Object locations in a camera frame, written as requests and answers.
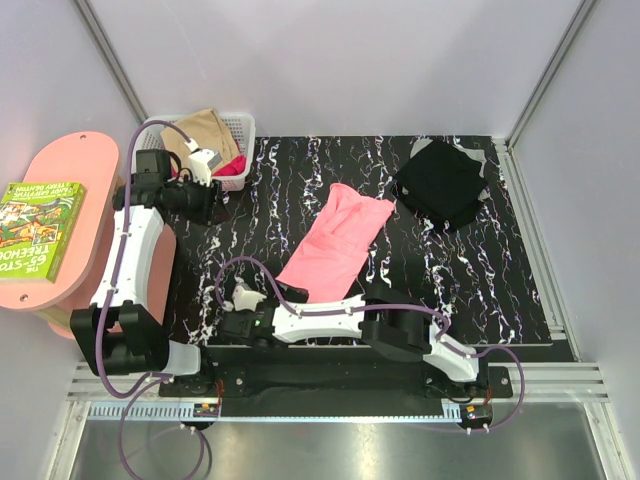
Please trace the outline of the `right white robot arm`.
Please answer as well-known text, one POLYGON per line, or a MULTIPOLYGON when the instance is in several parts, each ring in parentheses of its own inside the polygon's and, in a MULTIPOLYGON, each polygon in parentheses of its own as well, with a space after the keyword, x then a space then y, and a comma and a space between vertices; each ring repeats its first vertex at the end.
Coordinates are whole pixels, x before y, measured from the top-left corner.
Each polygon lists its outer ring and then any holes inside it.
POLYGON ((327 303, 290 303, 242 293, 220 321, 221 338, 252 347, 292 345, 319 338, 363 342, 384 358, 424 362, 454 382, 466 396, 490 383, 488 370, 472 347, 447 334, 449 320, 387 287, 327 303))

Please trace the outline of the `light pink t shirt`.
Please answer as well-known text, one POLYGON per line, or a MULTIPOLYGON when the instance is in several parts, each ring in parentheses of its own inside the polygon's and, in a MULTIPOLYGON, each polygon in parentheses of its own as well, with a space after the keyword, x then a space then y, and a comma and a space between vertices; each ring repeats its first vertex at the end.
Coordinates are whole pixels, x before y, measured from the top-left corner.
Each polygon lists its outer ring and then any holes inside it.
POLYGON ((343 299, 394 203, 334 183, 326 204, 276 280, 308 294, 309 303, 343 299))

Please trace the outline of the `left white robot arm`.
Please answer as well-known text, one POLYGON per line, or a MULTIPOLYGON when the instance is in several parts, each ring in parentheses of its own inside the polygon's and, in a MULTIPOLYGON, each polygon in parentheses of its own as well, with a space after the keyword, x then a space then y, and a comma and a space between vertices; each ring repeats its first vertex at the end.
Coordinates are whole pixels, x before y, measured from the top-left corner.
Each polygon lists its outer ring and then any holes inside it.
POLYGON ((137 151, 136 170, 113 199, 115 229, 105 272, 88 307, 72 312, 70 328, 95 375, 181 376, 190 393, 203 396, 214 388, 216 372, 198 347, 169 339, 148 300, 165 214, 205 226, 225 219, 221 186, 211 172, 218 152, 194 149, 184 178, 172 169, 176 159, 167 150, 137 151))

